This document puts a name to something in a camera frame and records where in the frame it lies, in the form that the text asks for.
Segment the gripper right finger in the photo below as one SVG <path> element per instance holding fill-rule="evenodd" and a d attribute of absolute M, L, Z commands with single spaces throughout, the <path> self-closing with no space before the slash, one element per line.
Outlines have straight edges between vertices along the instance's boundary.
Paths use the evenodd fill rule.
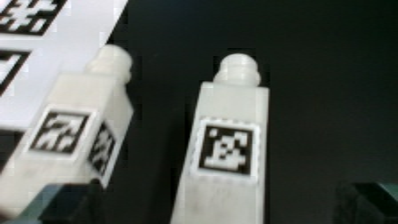
<path fill-rule="evenodd" d="M 338 186 L 336 224 L 398 224 L 397 183 L 345 183 Z"/>

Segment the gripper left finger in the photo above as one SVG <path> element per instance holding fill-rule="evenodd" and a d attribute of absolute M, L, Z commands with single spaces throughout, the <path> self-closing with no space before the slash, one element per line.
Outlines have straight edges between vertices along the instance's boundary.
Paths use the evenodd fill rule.
<path fill-rule="evenodd" d="M 50 184 L 11 224 L 104 224 L 102 185 Z"/>

